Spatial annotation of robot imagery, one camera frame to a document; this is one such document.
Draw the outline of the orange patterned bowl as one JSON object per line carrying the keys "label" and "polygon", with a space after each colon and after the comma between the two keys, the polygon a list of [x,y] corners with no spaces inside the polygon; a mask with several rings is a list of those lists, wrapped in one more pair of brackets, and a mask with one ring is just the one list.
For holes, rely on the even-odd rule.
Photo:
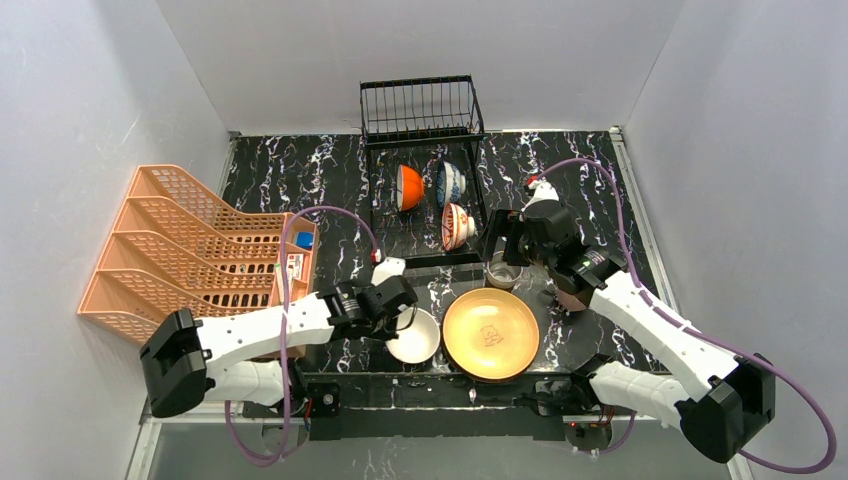
{"label": "orange patterned bowl", "polygon": [[441,217],[442,244],[446,251],[464,246],[476,234],[474,218],[460,205],[448,203]]}

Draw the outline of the blue floral bowl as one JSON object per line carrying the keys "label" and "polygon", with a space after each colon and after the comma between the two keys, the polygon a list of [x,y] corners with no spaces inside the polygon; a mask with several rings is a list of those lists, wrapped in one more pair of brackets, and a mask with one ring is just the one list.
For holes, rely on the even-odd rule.
{"label": "blue floral bowl", "polygon": [[436,175],[436,198],[440,208],[457,203],[466,191],[466,178],[454,164],[442,161]]}

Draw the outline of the black wire dish rack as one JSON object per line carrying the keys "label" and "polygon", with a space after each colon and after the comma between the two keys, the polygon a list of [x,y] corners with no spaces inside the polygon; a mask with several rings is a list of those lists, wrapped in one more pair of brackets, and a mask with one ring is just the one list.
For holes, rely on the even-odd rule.
{"label": "black wire dish rack", "polygon": [[[368,180],[370,227],[387,256],[410,268],[456,266],[480,260],[472,241],[454,251],[442,244],[436,175],[442,161],[456,165],[466,191],[456,203],[483,229],[489,217],[481,174],[484,120],[471,75],[363,81],[359,85],[361,143]],[[420,204],[399,212],[396,178],[408,165],[423,178]]]}

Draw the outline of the orange glossy bowl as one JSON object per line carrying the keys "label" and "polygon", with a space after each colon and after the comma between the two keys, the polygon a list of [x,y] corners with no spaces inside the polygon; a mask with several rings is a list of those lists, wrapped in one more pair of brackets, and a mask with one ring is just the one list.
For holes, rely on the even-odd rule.
{"label": "orange glossy bowl", "polygon": [[425,186],[423,178],[417,170],[400,165],[396,178],[396,204],[399,212],[407,212],[416,208],[424,197]]}

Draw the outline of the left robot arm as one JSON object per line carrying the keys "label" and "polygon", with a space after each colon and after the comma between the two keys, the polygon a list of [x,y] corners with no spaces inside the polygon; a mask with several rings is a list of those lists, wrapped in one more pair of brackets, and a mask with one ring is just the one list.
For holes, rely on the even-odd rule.
{"label": "left robot arm", "polygon": [[172,312],[140,350],[150,410],[156,418],[184,414],[205,401],[247,401],[276,406],[290,400],[292,347],[363,337],[397,336],[397,318],[418,296],[401,275],[377,285],[341,282],[292,303],[224,317]]}

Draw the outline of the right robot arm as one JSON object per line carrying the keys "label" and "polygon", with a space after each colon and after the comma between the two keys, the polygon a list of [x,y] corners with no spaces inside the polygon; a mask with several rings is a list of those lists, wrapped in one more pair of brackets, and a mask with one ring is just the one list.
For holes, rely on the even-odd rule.
{"label": "right robot arm", "polygon": [[635,285],[621,256],[583,243],[561,202],[495,210],[479,240],[483,259],[493,256],[499,240],[505,242],[505,262],[541,267],[559,291],[624,329],[670,373],[661,377],[590,360],[577,376],[597,401],[678,428],[696,450],[720,463],[739,454],[773,419],[775,376],[768,363],[697,338],[662,301]]}

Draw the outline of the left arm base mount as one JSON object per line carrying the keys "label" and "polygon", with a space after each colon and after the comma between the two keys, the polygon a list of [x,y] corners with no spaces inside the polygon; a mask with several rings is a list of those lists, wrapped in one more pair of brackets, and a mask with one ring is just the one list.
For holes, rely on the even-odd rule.
{"label": "left arm base mount", "polygon": [[[305,378],[299,380],[290,400],[292,418],[334,418],[341,411],[341,387],[338,382]],[[245,418],[283,418],[283,401],[264,406],[245,401],[242,408]]]}

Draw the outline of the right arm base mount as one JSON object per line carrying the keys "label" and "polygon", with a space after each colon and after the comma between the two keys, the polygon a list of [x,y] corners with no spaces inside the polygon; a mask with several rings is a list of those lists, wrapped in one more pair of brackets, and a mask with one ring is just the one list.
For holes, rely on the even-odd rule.
{"label": "right arm base mount", "polygon": [[624,433],[617,440],[612,440],[612,421],[616,407],[603,403],[590,386],[590,380],[598,374],[598,370],[612,363],[611,356],[595,354],[562,378],[536,382],[531,392],[521,393],[511,404],[527,408],[540,417],[598,413],[598,419],[594,421],[566,421],[567,431],[573,433],[571,437],[567,436],[567,440],[572,444],[573,453],[593,458],[611,453],[630,438],[636,423],[636,412],[630,410]]}

